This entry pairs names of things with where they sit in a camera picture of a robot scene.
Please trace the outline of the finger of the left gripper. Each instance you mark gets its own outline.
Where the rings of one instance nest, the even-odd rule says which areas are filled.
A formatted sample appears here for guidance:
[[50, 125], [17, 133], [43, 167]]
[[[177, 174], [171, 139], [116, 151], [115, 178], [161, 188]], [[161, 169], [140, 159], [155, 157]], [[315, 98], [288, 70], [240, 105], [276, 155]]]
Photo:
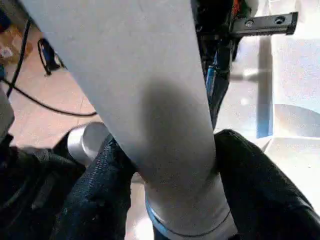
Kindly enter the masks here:
[[219, 43], [203, 56], [205, 88], [212, 128], [216, 128], [218, 114], [230, 83], [233, 45]]

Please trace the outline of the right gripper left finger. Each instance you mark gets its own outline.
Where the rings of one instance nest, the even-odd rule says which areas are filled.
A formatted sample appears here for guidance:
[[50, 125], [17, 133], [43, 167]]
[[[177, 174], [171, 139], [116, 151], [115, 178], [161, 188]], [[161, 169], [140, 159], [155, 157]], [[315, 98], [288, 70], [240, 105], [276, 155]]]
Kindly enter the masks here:
[[99, 152], [67, 195], [52, 240], [123, 240], [136, 169], [114, 138]]

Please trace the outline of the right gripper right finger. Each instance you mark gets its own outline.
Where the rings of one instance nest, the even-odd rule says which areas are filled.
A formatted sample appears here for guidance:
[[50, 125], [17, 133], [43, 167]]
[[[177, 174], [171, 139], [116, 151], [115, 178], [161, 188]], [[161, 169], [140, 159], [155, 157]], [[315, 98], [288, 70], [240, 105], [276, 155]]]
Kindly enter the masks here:
[[257, 145], [229, 129], [214, 140], [237, 240], [320, 238], [320, 217], [309, 200]]

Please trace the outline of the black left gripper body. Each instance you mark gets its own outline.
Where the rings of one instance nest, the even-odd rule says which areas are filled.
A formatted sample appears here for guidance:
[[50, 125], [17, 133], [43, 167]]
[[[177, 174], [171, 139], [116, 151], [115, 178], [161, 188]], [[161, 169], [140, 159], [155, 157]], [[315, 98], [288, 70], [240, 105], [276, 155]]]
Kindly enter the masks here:
[[254, 16], [257, 0], [195, 0], [193, 17], [197, 34], [216, 39], [293, 35], [298, 12]]

